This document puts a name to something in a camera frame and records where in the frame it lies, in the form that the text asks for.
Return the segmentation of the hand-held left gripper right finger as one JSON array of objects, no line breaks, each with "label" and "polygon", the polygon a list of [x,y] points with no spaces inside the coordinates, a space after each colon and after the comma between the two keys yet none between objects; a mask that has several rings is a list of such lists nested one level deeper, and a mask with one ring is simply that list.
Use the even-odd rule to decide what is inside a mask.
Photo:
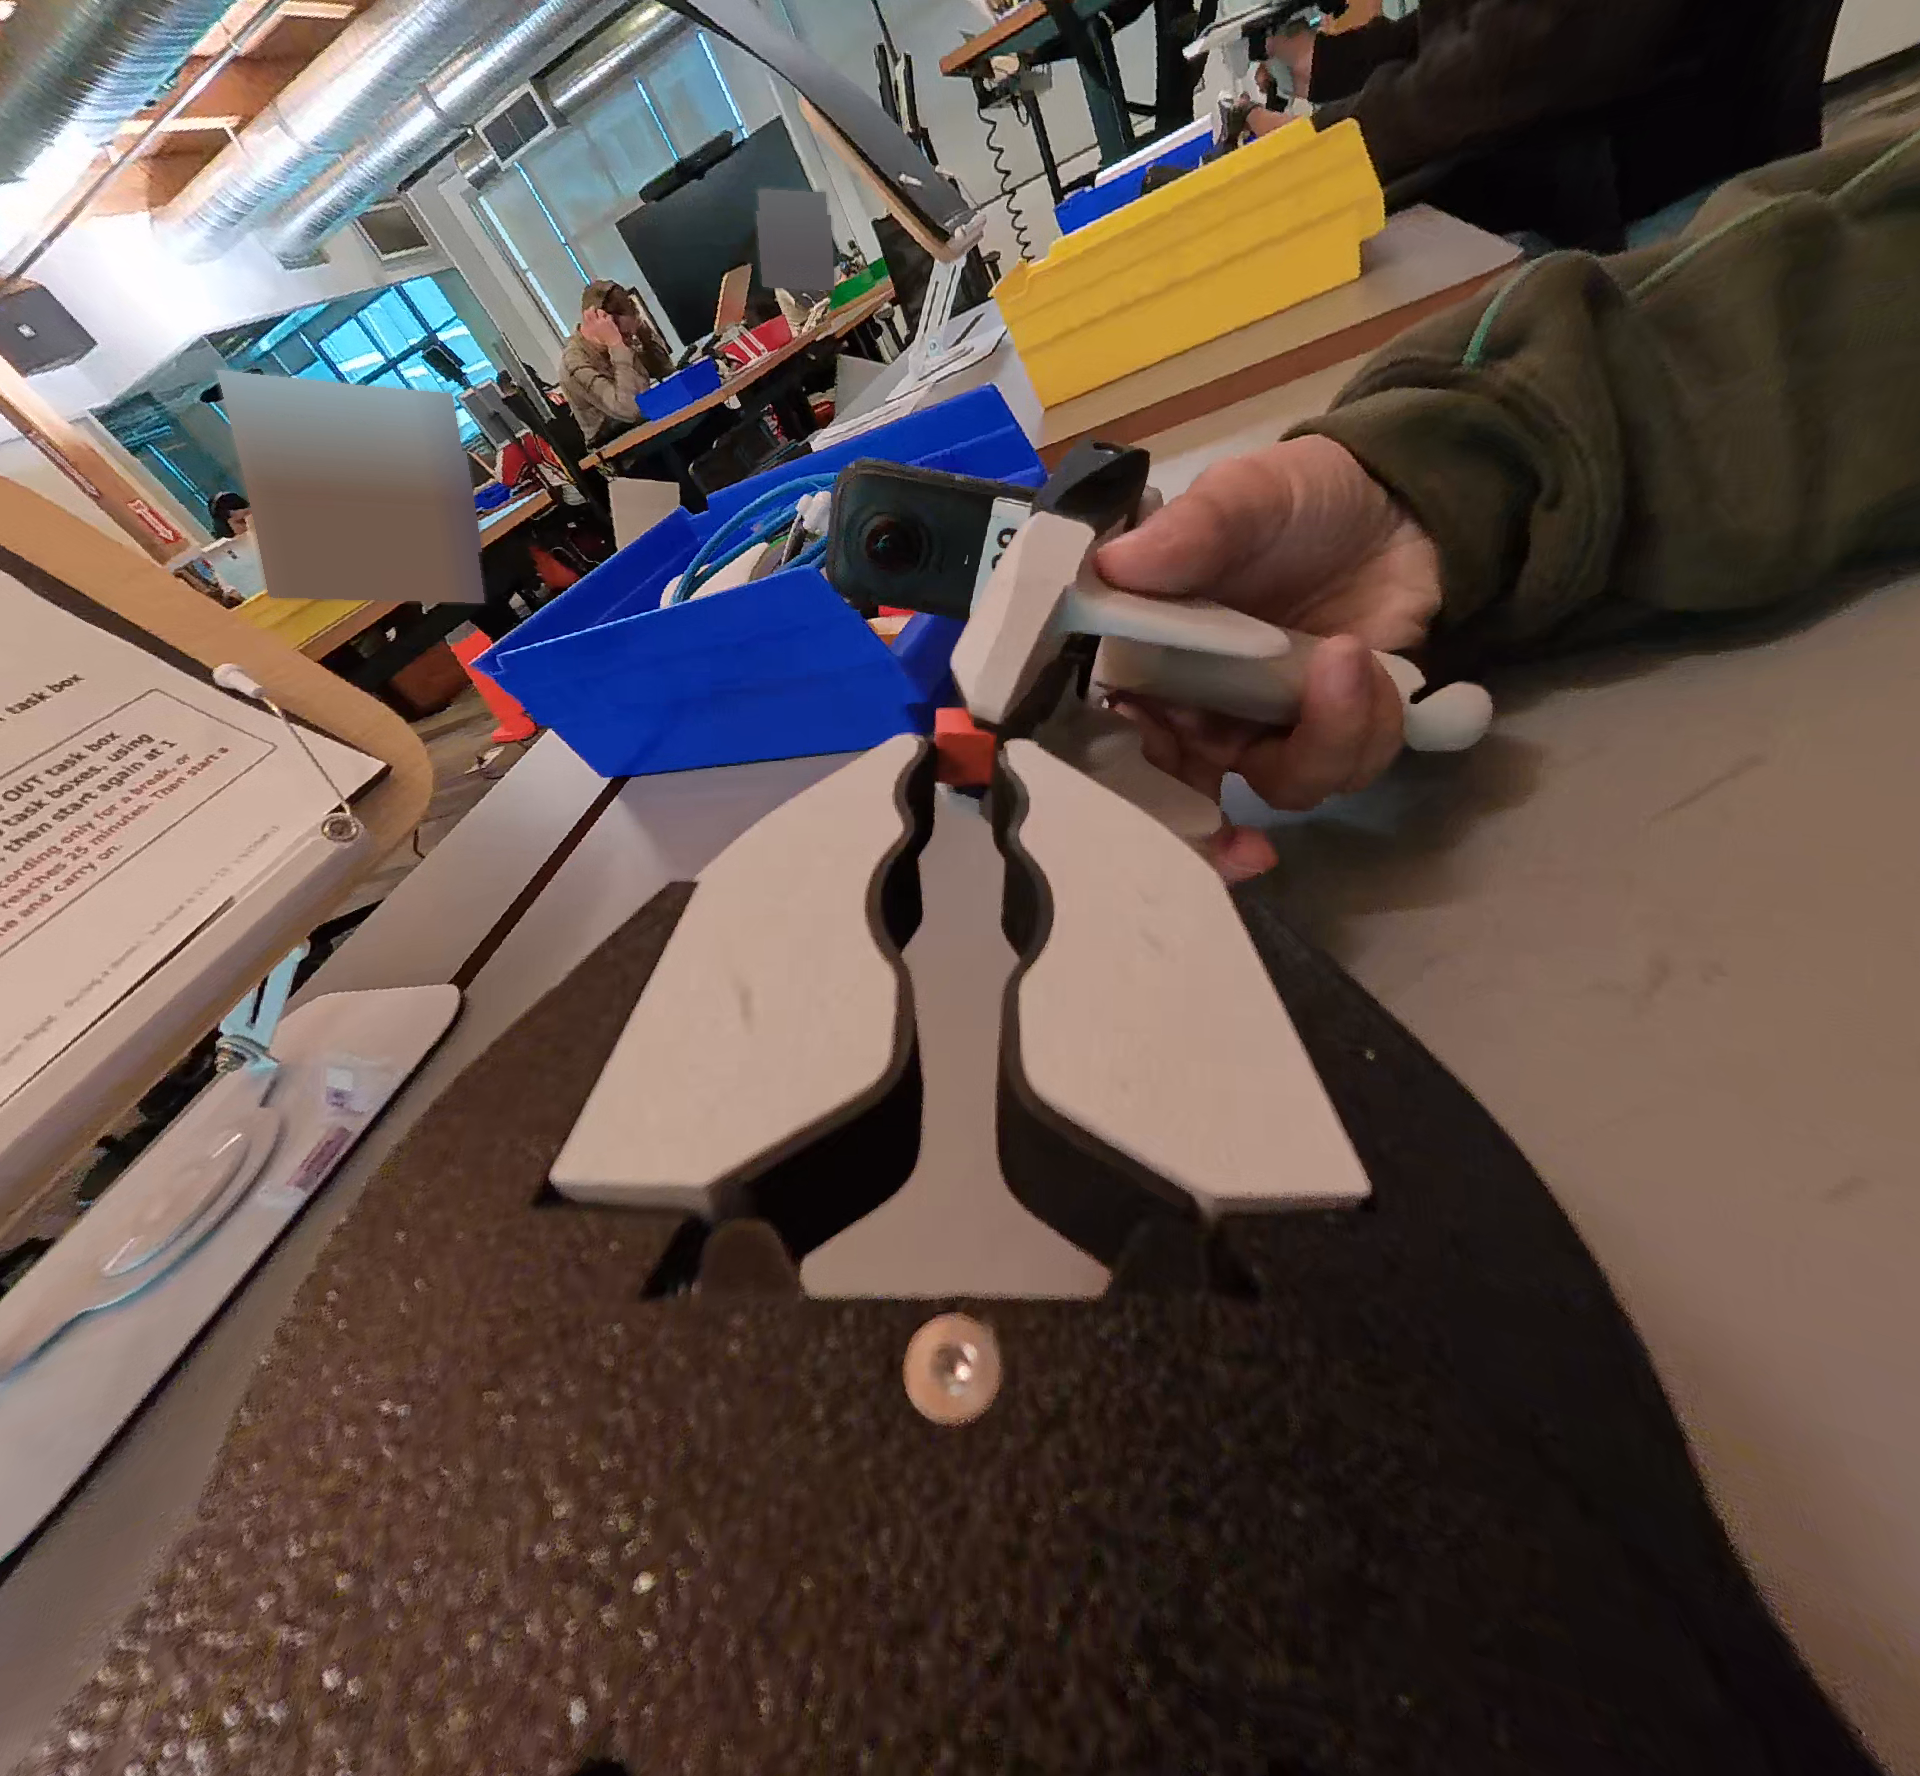
[{"label": "hand-held left gripper right finger", "polygon": [[1030,737],[1000,761],[1008,866],[1043,897],[1012,992],[1038,1107],[1198,1213],[1363,1202],[1371,1179],[1212,865]]}]

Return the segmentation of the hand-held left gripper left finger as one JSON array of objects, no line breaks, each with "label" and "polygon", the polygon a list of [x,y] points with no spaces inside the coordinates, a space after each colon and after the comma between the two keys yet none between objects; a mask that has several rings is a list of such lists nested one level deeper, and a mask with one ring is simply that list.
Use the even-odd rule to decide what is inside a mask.
[{"label": "hand-held left gripper left finger", "polygon": [[920,736],[880,742],[695,879],[550,1164],[562,1199],[721,1213],[903,1079],[911,1002],[882,889],[916,873],[930,761]]}]

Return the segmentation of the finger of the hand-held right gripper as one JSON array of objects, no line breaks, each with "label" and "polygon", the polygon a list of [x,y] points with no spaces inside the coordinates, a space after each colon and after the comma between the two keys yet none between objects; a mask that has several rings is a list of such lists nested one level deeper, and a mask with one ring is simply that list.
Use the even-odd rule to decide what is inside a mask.
[{"label": "finger of the hand-held right gripper", "polygon": [[1138,739],[1102,742],[1102,786],[1186,842],[1222,828],[1217,801],[1148,761]]},{"label": "finger of the hand-held right gripper", "polygon": [[983,728],[1041,728],[1091,684],[1092,635],[1068,624],[1095,526],[1030,513],[994,562],[951,650],[951,678]]}]

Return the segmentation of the person's right forearm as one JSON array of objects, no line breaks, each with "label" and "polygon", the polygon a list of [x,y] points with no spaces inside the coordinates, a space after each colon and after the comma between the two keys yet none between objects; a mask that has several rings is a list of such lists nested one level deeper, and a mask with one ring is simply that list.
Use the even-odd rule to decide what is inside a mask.
[{"label": "person's right forearm", "polygon": [[1917,136],[1549,253],[1309,419],[1432,542],[1434,639],[1532,659],[1783,612],[1917,547]]}]

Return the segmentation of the person's right hand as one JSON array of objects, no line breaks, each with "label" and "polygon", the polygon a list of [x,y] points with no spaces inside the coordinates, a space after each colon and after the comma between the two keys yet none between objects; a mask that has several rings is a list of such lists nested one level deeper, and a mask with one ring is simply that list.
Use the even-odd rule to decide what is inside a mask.
[{"label": "person's right hand", "polygon": [[1377,653],[1415,647],[1440,609],[1438,552],[1339,444],[1307,436],[1204,469],[1096,555],[1100,578],[1197,598],[1317,637],[1291,726],[1119,697],[1162,773],[1221,801],[1238,778],[1307,812],[1370,786],[1404,744],[1404,703]]}]

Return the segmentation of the blue bin with items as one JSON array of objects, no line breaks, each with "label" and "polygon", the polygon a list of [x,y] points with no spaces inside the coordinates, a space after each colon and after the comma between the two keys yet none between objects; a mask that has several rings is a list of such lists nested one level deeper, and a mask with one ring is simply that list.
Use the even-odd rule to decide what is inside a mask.
[{"label": "blue bin with items", "polygon": [[1034,492],[1043,460],[994,385],[797,454],[672,510],[476,659],[540,726],[606,778],[857,752],[933,731],[956,701],[948,657],[962,632],[915,616],[877,635],[822,567],[724,588],[715,571],[682,603],[662,593],[721,535],[739,552],[789,520],[795,498],[852,460],[981,474]]}]

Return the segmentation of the yellow plastic bin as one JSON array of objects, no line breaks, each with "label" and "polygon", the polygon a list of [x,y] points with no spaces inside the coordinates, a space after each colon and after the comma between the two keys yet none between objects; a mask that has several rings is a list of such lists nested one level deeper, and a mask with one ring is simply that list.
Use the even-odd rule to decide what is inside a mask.
[{"label": "yellow plastic bin", "polygon": [[1297,117],[1056,238],[994,300],[1049,409],[1356,282],[1384,222],[1360,123]]}]

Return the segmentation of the dark instruction board on stand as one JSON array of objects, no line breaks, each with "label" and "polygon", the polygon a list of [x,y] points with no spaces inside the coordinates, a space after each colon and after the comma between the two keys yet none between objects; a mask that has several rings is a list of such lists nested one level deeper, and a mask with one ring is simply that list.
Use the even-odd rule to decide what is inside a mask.
[{"label": "dark instruction board on stand", "polygon": [[907,353],[903,389],[926,387],[985,360],[1004,335],[986,308],[953,314],[981,210],[926,157],[898,123],[838,69],[787,36],[752,0],[654,0],[759,61],[802,101],[808,123],[877,192],[889,215],[932,257],[933,268]]}]

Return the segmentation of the wooden instruction board with paper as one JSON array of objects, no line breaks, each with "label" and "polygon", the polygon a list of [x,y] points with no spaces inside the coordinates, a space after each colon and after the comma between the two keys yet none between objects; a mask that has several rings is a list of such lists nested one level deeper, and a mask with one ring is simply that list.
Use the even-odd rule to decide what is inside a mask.
[{"label": "wooden instruction board with paper", "polygon": [[1,1208],[23,1213],[425,812],[381,701],[3,481]]}]

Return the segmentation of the black wall screen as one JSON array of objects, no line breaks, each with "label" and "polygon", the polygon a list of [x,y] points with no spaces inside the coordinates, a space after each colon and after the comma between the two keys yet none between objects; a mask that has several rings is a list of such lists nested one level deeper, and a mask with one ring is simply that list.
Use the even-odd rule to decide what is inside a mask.
[{"label": "black wall screen", "polygon": [[829,202],[780,117],[706,138],[652,180],[615,231],[685,345],[713,329],[726,274],[737,268],[748,270],[750,309],[777,289],[824,298],[838,282]]}]

